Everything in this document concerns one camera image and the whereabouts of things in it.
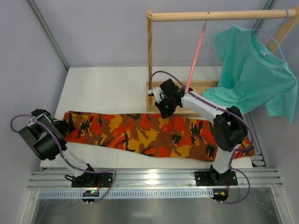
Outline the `orange camouflage trousers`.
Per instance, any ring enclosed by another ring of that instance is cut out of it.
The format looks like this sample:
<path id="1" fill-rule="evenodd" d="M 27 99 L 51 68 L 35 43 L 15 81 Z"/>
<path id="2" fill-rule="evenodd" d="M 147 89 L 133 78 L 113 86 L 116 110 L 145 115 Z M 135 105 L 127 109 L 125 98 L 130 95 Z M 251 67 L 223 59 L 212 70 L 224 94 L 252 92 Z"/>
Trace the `orange camouflage trousers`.
<path id="1" fill-rule="evenodd" d="M 215 160 L 214 127 L 207 120 L 160 114 L 65 113 L 64 121 L 74 126 L 68 142 L 125 150 L 155 158 Z"/>

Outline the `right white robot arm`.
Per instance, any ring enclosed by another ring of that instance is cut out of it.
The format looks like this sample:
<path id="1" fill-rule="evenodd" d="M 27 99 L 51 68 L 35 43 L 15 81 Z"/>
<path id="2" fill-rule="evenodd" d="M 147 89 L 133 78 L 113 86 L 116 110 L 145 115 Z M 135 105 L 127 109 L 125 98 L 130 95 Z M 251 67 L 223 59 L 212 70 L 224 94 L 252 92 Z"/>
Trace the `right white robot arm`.
<path id="1" fill-rule="evenodd" d="M 171 116 L 177 107 L 181 107 L 203 116 L 214 126 L 214 140 L 218 147 L 215 160 L 208 173 L 199 176 L 198 180 L 205 186 L 230 183 L 234 151 L 248 134 L 240 110 L 235 106 L 218 106 L 195 91 L 185 92 L 184 87 L 176 86 L 171 79 L 149 90 L 148 95 L 155 97 L 155 106 L 163 118 Z"/>

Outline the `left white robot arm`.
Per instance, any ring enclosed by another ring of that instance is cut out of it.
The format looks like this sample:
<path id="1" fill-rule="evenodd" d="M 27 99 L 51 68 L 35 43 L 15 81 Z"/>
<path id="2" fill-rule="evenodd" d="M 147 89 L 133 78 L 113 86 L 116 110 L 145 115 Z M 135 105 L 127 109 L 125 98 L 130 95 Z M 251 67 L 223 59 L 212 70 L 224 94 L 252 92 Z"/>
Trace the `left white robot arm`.
<path id="1" fill-rule="evenodd" d="M 57 161 L 68 168 L 72 175 L 64 178 L 73 188 L 97 187 L 100 177 L 94 169 L 67 149 L 66 134 L 75 130 L 73 124 L 52 119 L 48 111 L 36 109 L 31 113 L 29 125 L 18 131 L 33 153 L 42 161 Z"/>

